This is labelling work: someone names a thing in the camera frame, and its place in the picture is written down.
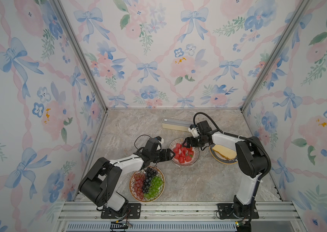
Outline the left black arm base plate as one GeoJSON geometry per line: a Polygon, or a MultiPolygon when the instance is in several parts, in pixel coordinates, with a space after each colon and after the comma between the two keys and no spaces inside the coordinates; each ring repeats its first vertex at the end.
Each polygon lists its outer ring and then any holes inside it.
{"type": "Polygon", "coordinates": [[[125,203],[120,210],[104,206],[101,219],[140,219],[141,203],[125,203]]]}

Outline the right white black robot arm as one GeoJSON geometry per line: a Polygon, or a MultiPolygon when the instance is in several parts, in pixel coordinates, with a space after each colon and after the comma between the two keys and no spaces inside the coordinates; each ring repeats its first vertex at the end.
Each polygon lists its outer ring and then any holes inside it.
{"type": "Polygon", "coordinates": [[[220,129],[212,130],[207,121],[191,125],[183,145],[188,148],[203,148],[206,145],[220,145],[236,152],[238,165],[243,173],[237,194],[230,210],[235,217],[252,219],[254,203],[259,184],[271,170],[271,160],[259,139],[243,137],[220,129]]]}

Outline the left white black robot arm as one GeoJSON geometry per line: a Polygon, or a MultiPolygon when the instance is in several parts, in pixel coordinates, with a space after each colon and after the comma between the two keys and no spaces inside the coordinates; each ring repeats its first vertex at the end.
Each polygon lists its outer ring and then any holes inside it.
{"type": "Polygon", "coordinates": [[[144,147],[126,158],[99,158],[81,180],[78,191],[97,206],[102,218],[124,218],[128,215],[130,204],[115,191],[120,177],[143,170],[151,163],[172,160],[175,153],[169,148],[162,148],[163,141],[159,136],[149,138],[144,147]]]}

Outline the cream plastic wrap dispenser box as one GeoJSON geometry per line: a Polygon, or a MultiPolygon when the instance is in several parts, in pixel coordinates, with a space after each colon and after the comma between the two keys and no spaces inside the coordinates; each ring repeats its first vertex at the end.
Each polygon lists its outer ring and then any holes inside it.
{"type": "Polygon", "coordinates": [[[192,124],[193,123],[190,121],[167,119],[167,118],[162,119],[163,129],[188,132],[188,129],[192,124]]]}

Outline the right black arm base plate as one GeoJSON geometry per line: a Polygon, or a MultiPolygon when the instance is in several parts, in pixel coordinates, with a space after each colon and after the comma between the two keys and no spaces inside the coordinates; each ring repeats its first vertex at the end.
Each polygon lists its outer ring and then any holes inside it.
{"type": "Polygon", "coordinates": [[[217,212],[219,219],[248,219],[250,214],[252,214],[252,219],[259,219],[259,214],[255,206],[253,206],[253,210],[251,211],[251,204],[218,203],[217,212]]]}

